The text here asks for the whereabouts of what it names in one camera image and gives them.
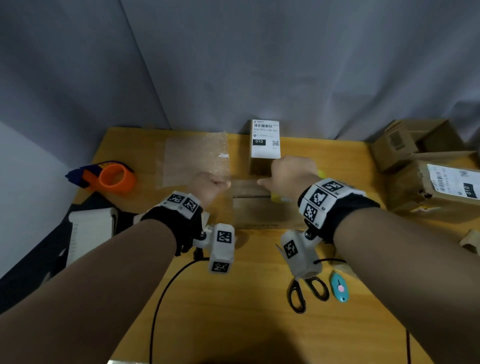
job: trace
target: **white wall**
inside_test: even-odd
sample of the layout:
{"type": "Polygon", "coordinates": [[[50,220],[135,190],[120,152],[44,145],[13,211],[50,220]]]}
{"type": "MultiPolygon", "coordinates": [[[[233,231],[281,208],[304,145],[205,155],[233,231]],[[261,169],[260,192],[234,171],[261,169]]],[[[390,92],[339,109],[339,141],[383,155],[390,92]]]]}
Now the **white wall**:
{"type": "Polygon", "coordinates": [[[69,168],[0,122],[0,277],[62,220],[76,186],[69,168]]]}

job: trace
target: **small cardboard box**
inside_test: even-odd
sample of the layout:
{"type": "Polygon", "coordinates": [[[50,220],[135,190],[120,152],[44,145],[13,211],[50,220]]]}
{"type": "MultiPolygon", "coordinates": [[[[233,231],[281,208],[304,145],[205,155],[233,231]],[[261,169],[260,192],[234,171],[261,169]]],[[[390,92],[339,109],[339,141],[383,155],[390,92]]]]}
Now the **small cardboard box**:
{"type": "Polygon", "coordinates": [[[270,191],[257,180],[233,180],[229,189],[233,197],[235,229],[304,229],[304,217],[295,203],[275,203],[270,191]]]}
{"type": "Polygon", "coordinates": [[[279,158],[280,123],[274,120],[251,120],[250,175],[270,177],[272,162],[279,158]]]}
{"type": "Polygon", "coordinates": [[[387,182],[387,209],[447,222],[480,217],[480,171],[413,161],[387,182]]]}
{"type": "Polygon", "coordinates": [[[371,151],[380,172],[396,172],[418,159],[447,163],[474,152],[466,150],[448,119],[394,120],[371,151]]]}

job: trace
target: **white label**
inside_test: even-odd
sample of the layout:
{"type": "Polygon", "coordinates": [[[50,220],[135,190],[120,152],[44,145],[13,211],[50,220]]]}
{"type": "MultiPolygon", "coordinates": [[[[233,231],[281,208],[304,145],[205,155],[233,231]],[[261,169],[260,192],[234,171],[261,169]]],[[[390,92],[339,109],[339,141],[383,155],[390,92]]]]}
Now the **white label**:
{"type": "Polygon", "coordinates": [[[480,172],[427,164],[435,191],[453,196],[480,197],[480,172]]]}
{"type": "Polygon", "coordinates": [[[280,123],[273,120],[253,120],[252,157],[281,158],[280,123]]]}

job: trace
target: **black scissors handle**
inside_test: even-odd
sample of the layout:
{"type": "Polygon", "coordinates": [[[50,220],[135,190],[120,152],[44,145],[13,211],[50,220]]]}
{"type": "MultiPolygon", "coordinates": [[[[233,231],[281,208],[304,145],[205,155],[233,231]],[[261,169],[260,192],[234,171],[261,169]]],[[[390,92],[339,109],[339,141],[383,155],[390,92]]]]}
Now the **black scissors handle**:
{"type": "Polygon", "coordinates": [[[328,299],[330,298],[330,292],[328,290],[328,287],[327,285],[325,284],[324,281],[322,281],[320,278],[318,278],[317,276],[315,277],[312,277],[312,278],[307,278],[307,279],[304,279],[305,283],[307,284],[308,288],[310,288],[310,290],[312,291],[312,293],[314,294],[314,296],[316,298],[318,298],[320,301],[328,301],[328,299]],[[320,282],[320,284],[322,285],[323,289],[324,289],[324,293],[323,294],[320,294],[317,289],[315,288],[315,286],[313,285],[313,282],[316,281],[316,282],[320,282]]]}
{"type": "Polygon", "coordinates": [[[303,294],[301,293],[300,284],[295,278],[292,280],[290,286],[288,287],[287,300],[292,310],[295,311],[297,314],[304,314],[305,311],[307,311],[307,304],[305,302],[305,299],[303,298],[303,294]],[[293,292],[297,294],[297,297],[300,301],[300,306],[298,307],[296,307],[292,302],[293,292]]]}

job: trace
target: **person's right hand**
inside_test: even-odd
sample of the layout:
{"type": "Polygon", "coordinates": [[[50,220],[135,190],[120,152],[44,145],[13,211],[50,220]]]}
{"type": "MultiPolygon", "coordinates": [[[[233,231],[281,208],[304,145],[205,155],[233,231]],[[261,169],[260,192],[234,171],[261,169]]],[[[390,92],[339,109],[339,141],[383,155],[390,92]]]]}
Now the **person's right hand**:
{"type": "Polygon", "coordinates": [[[257,183],[296,204],[303,191],[320,180],[312,159],[285,156],[273,161],[272,177],[259,179],[257,183]]]}

